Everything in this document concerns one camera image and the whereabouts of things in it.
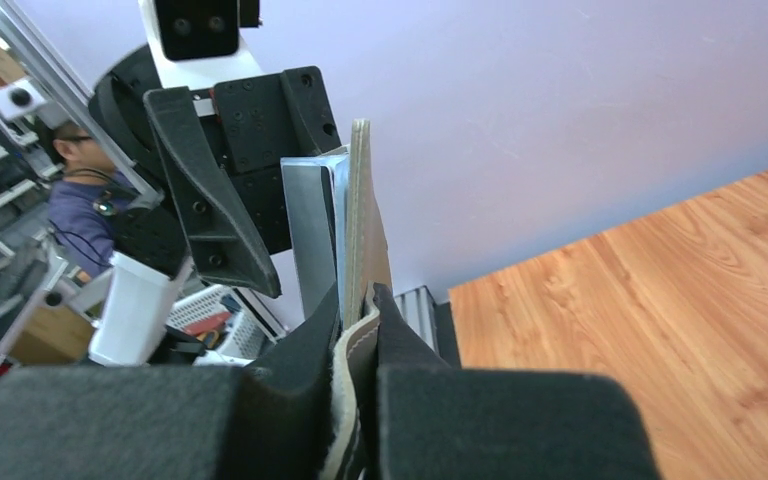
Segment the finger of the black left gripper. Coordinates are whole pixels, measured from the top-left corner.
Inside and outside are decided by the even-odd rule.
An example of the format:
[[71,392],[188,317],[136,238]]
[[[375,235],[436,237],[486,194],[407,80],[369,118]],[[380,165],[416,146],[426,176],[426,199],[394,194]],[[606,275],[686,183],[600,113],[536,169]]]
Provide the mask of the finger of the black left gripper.
[[242,199],[216,163],[190,90],[150,90],[143,104],[199,276],[280,296],[277,270]]

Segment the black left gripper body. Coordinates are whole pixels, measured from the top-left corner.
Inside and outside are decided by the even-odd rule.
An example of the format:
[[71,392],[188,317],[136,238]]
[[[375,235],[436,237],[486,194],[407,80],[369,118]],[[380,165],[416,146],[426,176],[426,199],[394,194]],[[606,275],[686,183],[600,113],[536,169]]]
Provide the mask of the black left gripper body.
[[195,90],[215,161],[270,254],[291,248],[280,162],[342,145],[321,70],[305,66]]

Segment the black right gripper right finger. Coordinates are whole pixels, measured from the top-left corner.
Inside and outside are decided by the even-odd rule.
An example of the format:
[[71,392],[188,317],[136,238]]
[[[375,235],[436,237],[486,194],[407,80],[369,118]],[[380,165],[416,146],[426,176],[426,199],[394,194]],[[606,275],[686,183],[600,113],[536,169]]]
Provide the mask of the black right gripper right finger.
[[377,479],[657,479],[642,416],[615,380],[452,366],[373,288],[380,324],[364,437]]

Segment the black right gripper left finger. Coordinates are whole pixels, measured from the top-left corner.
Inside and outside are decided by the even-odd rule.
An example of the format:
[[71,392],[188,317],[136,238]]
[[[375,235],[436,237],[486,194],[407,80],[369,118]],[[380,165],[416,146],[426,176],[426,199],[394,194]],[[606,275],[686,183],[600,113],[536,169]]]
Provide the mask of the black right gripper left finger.
[[335,479],[337,294],[245,367],[28,367],[0,382],[0,479]]

